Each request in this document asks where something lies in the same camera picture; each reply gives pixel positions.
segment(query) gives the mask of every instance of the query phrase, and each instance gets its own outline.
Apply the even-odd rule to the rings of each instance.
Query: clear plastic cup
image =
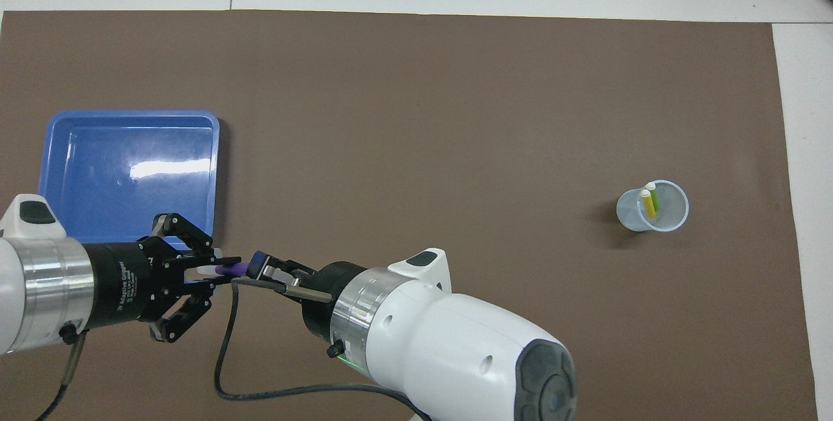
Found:
[[[657,199],[660,204],[656,219],[648,219],[645,213],[645,207],[639,198],[643,187],[622,193],[616,203],[619,222],[631,231],[671,232],[688,219],[688,197],[679,185],[668,180],[655,180],[654,184],[657,185]]]

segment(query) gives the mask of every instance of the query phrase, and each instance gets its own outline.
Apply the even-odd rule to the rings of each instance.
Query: yellow marker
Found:
[[[649,182],[645,184],[645,189],[651,193],[651,201],[654,203],[654,211],[660,211],[660,198],[657,196],[657,184]]]
[[[651,192],[642,189],[642,192],[639,192],[639,198],[642,199],[642,205],[645,207],[648,219],[657,219],[657,211],[654,210],[654,202],[651,201]]]

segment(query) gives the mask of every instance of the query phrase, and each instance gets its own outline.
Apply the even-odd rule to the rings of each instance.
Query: brown paper sheet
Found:
[[[0,198],[34,192],[71,109],[223,122],[217,242],[312,267],[446,249],[455,291],[562,339],[579,421],[815,419],[771,29],[765,24],[335,12],[6,12]],[[672,234],[616,222],[668,178]],[[226,387],[363,381],[297,305],[242,290]],[[372,394],[212,391],[230,293],[177,344],[90,334],[54,419],[408,419]],[[0,358],[34,418],[68,350]]]

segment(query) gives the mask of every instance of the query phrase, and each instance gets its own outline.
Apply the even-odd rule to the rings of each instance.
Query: cable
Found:
[[[81,351],[84,350],[84,341],[87,339],[87,332],[81,332],[78,335],[78,339],[75,340],[75,343],[72,344],[72,350],[69,353],[69,359],[66,360],[66,367],[63,370],[63,379],[61,379],[61,386],[57,389],[57,394],[53,398],[53,403],[50,403],[47,409],[38,416],[36,421],[44,421],[44,419],[48,418],[51,415],[51,412],[55,411],[57,406],[60,404],[61,400],[63,400],[63,396],[66,394],[66,388],[69,387],[69,383],[72,382],[72,376],[75,375],[75,367],[78,365],[78,359],[81,358]]]
[[[220,353],[217,355],[217,364],[214,366],[214,391],[224,400],[235,402],[252,401],[252,400],[267,400],[268,398],[290,397],[302,394],[314,394],[315,392],[373,392],[373,394],[385,395],[394,400],[404,404],[409,409],[413,410],[417,416],[423,421],[431,421],[431,417],[420,411],[419,408],[411,403],[405,395],[390,390],[389,388],[379,387],[377,385],[367,385],[366,383],[325,383],[324,385],[307,385],[305,387],[285,388],[283,390],[274,390],[271,392],[255,392],[255,394],[229,394],[223,390],[220,385],[220,374],[223,371],[223,361],[226,359],[226,351],[228,343],[232,339],[232,330],[234,329],[234,321],[238,316],[238,301],[240,299],[238,293],[237,279],[232,280],[232,311],[229,313],[228,325],[226,326],[226,334],[223,336],[223,344],[220,346]]]

